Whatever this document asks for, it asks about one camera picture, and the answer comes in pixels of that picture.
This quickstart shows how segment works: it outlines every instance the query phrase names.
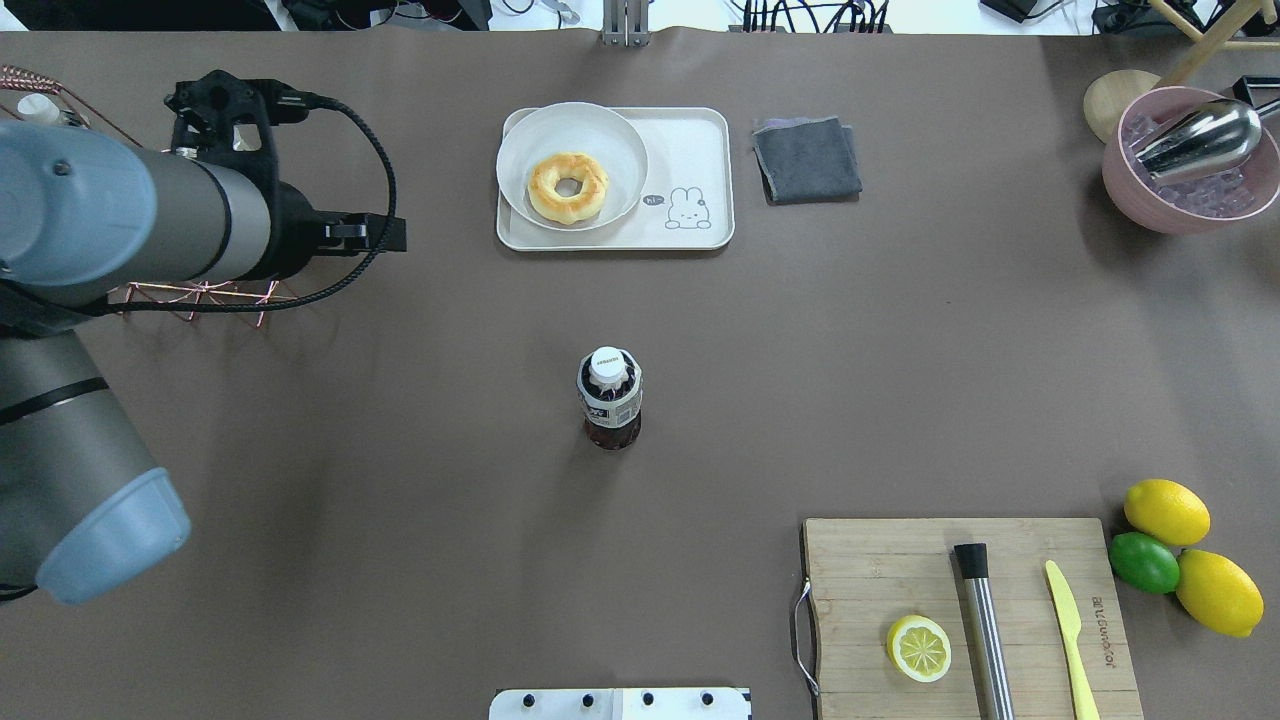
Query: white bottle cap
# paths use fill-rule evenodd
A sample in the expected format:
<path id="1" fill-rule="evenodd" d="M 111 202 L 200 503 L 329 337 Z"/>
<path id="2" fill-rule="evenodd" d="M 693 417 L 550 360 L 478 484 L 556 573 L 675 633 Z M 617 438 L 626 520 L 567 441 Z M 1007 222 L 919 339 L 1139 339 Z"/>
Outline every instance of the white bottle cap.
<path id="1" fill-rule="evenodd" d="M 627 379 L 627 361 L 622 351 L 605 345 L 591 354 L 591 384 L 600 389 L 618 389 Z"/>
<path id="2" fill-rule="evenodd" d="M 38 92 L 32 92 L 18 101 L 18 114 L 28 123 L 40 123 L 42 126 L 65 124 L 63 111 L 58 109 L 58 105 Z"/>

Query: black muddler tip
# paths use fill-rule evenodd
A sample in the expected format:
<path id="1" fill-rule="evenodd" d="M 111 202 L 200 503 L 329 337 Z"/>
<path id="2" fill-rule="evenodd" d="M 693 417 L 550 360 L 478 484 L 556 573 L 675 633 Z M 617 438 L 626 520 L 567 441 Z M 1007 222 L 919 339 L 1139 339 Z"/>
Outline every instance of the black muddler tip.
<path id="1" fill-rule="evenodd" d="M 955 546 L 956 560 L 960 561 L 960 577 L 972 580 L 987 577 L 987 543 L 972 542 Z"/>

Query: gray cloth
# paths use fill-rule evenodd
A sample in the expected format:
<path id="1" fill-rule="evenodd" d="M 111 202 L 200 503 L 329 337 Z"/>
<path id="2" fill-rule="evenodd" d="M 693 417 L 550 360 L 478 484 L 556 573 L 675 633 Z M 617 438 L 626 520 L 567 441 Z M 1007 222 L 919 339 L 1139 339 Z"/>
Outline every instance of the gray cloth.
<path id="1" fill-rule="evenodd" d="M 838 118 L 767 120 L 751 137 L 774 202 L 840 200 L 863 190 L 854 128 Z"/>

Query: bunny drawing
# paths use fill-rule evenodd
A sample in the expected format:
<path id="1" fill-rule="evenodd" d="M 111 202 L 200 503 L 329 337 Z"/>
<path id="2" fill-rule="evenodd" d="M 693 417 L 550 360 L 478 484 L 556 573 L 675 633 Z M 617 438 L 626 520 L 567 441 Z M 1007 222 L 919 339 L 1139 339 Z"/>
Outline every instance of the bunny drawing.
<path id="1" fill-rule="evenodd" d="M 712 227 L 712 211 L 707 209 L 699 187 L 677 187 L 671 191 L 671 210 L 667 211 L 668 229 L 707 229 Z"/>

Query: wooden cutting board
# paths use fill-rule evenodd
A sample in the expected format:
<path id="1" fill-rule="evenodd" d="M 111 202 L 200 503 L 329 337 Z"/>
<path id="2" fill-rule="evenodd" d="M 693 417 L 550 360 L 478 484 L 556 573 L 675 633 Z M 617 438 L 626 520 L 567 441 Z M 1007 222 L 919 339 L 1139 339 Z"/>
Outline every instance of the wooden cutting board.
<path id="1" fill-rule="evenodd" d="M 1019 720 L 1073 720 L 1066 656 L 1044 561 L 1062 569 L 1084 628 L 1079 648 L 1103 720 L 1142 720 L 1102 523 L 1094 518 L 827 520 L 804 525 L 818 644 L 819 720 L 982 717 L 951 547 L 987 543 L 1005 669 Z M 951 638 L 936 683 L 899 673 L 884 652 L 902 615 Z"/>

